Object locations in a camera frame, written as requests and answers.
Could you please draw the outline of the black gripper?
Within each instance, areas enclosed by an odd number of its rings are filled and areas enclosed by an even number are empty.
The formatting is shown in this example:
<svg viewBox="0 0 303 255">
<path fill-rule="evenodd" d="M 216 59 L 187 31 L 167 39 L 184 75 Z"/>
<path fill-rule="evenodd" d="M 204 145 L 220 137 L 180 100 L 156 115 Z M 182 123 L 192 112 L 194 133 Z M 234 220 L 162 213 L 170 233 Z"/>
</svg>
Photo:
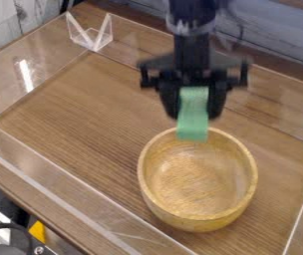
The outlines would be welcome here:
<svg viewBox="0 0 303 255">
<path fill-rule="evenodd" d="M 141 87 L 159 89 L 159 98 L 167 115 L 175 120 L 179 112 L 179 89 L 176 81 L 222 80 L 219 73 L 238 68 L 239 76 L 215 82 L 208 89 L 208 118 L 215 120 L 223 111 L 227 89 L 246 87 L 250 61 L 226 56 L 210 46 L 208 35 L 174 36 L 174 50 L 164 55 L 139 61 Z"/>
</svg>

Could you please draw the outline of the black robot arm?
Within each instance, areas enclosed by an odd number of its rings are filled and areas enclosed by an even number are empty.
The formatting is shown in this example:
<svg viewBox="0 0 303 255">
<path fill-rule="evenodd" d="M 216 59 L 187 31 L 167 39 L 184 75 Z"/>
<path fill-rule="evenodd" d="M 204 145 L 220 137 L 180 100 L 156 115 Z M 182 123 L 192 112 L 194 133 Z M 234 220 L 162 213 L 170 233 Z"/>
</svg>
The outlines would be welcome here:
<svg viewBox="0 0 303 255">
<path fill-rule="evenodd" d="M 218 13 L 223 11 L 236 22 L 239 39 L 243 24 L 230 8 L 231 0 L 166 0 L 166 26 L 172 33 L 174 50 L 139 62 L 140 86 L 155 89 L 167 115 L 179 119 L 184 101 L 180 90 L 207 89 L 203 97 L 204 119 L 215 120 L 223 112 L 228 92 L 246 87 L 250 60 L 216 52 L 210 34 Z"/>
</svg>

